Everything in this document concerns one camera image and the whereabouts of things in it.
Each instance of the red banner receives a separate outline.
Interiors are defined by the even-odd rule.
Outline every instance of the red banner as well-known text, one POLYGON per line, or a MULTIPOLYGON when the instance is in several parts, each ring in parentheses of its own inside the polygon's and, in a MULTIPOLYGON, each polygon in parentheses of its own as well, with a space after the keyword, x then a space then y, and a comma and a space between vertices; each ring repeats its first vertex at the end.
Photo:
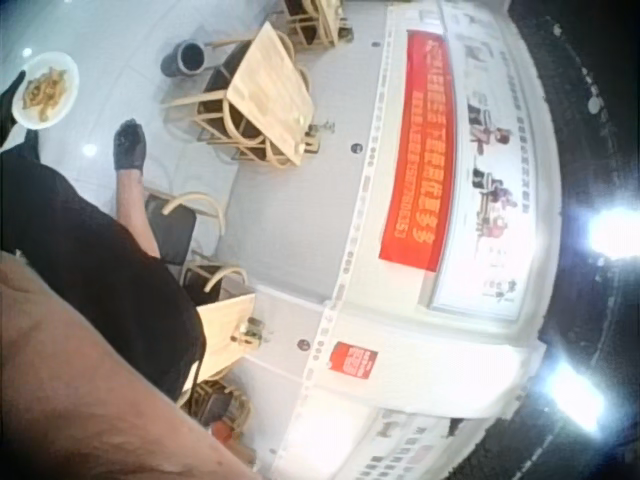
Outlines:
POLYGON ((453 183, 453 79, 440 35, 409 32, 407 57, 396 178, 379 258, 435 272, 453 183))

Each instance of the fried food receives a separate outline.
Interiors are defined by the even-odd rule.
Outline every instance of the fried food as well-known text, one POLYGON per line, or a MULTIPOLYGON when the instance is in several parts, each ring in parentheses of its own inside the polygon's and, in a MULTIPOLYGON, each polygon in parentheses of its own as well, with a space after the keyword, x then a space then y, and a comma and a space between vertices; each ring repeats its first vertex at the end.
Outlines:
POLYGON ((41 122, 49 120, 48 111, 56 108, 60 99, 67 91, 65 81, 66 70, 56 70, 49 67, 48 73, 43 73, 34 80, 29 80, 22 96, 22 108, 40 107, 38 118, 41 122))

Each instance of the black glove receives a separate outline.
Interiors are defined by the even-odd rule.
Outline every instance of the black glove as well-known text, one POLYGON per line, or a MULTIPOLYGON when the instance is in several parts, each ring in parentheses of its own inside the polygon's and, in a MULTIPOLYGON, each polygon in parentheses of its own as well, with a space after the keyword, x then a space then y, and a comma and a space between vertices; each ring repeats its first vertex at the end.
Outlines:
POLYGON ((142 125, 127 120, 113 137, 113 164, 116 170, 140 170, 147 156, 147 141, 142 125))
POLYGON ((11 105, 13 104, 13 97, 16 95, 16 91, 24 81, 25 76, 26 73, 22 70, 9 85, 9 88, 0 94, 0 145, 4 144, 11 129, 16 124, 16 119, 11 113, 11 105))

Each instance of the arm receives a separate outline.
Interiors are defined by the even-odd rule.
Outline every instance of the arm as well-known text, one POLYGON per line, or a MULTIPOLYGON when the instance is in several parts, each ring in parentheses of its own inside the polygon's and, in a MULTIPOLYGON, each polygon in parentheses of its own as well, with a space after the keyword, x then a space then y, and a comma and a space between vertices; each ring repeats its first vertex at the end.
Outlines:
POLYGON ((65 479, 257 478, 7 254, 0 294, 3 433, 30 465, 65 479))
POLYGON ((16 119, 13 118, 11 113, 11 105, 13 104, 13 97, 18 90, 18 87, 24 81, 26 73, 22 70, 18 76, 11 82, 11 85, 0 94, 0 147, 7 141, 9 133, 16 124, 16 119))
POLYGON ((133 119, 127 120, 113 138, 113 163, 117 172, 116 218, 148 255, 160 258, 160 249, 144 208, 142 170, 146 157, 147 142, 142 125, 133 119))

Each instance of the ceiling light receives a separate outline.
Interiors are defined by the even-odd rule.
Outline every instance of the ceiling light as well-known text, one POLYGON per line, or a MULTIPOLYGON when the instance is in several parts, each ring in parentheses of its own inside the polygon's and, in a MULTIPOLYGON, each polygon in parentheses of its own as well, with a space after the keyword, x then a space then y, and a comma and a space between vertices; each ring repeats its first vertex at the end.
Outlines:
POLYGON ((84 147, 82 147, 82 153, 87 157, 93 157, 98 152, 98 147, 96 147, 93 143, 87 143, 84 147))
POLYGON ((591 222, 591 248, 616 260, 640 256, 640 211, 618 208, 600 213, 591 222))
POLYGON ((597 431, 598 420, 604 411, 604 398, 591 382, 566 363, 551 376, 549 394, 574 422, 588 432, 597 431))

